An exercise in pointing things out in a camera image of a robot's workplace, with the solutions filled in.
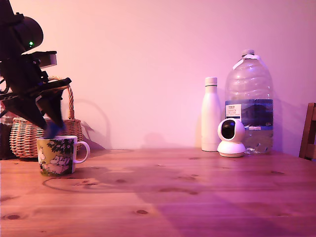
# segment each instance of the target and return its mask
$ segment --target basket handle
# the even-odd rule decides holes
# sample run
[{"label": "basket handle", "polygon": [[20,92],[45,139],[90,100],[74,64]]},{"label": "basket handle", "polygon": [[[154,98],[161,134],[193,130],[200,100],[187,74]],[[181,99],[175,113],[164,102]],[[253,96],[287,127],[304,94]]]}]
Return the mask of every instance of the basket handle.
[{"label": "basket handle", "polygon": [[[62,78],[57,76],[51,76],[48,77],[48,80],[62,80]],[[73,90],[71,90],[71,87],[69,86],[67,88],[68,91],[68,119],[75,119],[75,110],[74,110],[74,94]]]}]

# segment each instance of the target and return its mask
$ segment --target wall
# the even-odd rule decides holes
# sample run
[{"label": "wall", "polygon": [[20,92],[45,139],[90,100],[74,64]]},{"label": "wall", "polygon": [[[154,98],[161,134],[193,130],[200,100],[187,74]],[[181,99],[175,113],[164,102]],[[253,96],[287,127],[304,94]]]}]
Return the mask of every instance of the wall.
[{"label": "wall", "polygon": [[273,77],[274,149],[298,155],[316,101],[315,0],[11,4],[42,26],[36,50],[58,51],[47,72],[73,80],[76,118],[94,148],[198,147],[204,78],[218,77],[224,109],[226,77],[252,48]]}]

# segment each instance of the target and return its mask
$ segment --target jug cap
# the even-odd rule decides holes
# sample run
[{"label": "jug cap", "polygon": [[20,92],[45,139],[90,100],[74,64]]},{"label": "jug cap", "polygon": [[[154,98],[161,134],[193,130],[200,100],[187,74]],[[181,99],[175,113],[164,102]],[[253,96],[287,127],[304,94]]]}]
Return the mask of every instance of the jug cap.
[{"label": "jug cap", "polygon": [[245,49],[241,52],[242,57],[247,55],[247,54],[252,54],[255,55],[255,51],[253,49]]}]

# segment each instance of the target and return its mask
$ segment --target wooden table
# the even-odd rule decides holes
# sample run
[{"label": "wooden table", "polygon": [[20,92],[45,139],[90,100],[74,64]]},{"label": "wooden table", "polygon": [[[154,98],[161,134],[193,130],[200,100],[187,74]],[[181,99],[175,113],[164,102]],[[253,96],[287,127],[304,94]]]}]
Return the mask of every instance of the wooden table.
[{"label": "wooden table", "polygon": [[2,237],[316,236],[316,163],[290,155],[96,152],[62,178],[0,167]]}]

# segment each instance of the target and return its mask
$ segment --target white security camera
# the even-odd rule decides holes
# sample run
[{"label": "white security camera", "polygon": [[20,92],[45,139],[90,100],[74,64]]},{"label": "white security camera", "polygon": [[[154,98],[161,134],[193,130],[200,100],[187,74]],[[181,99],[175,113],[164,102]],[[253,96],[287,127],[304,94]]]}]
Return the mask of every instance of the white security camera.
[{"label": "white security camera", "polygon": [[246,151],[241,143],[245,128],[239,120],[227,118],[223,120],[217,128],[217,134],[222,140],[217,147],[217,151],[223,157],[241,157]]}]

